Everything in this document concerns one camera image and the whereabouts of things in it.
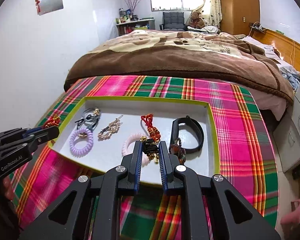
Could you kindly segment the person's left hand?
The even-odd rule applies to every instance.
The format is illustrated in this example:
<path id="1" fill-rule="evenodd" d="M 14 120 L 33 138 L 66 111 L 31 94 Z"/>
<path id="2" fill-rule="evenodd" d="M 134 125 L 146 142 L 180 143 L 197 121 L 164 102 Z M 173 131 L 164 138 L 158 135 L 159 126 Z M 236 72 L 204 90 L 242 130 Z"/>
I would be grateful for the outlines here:
<path id="1" fill-rule="evenodd" d="M 6 177 L 0 182 L 0 192 L 8 199 L 13 200 L 14 192 L 12 189 L 11 180 L 9 177 Z"/>

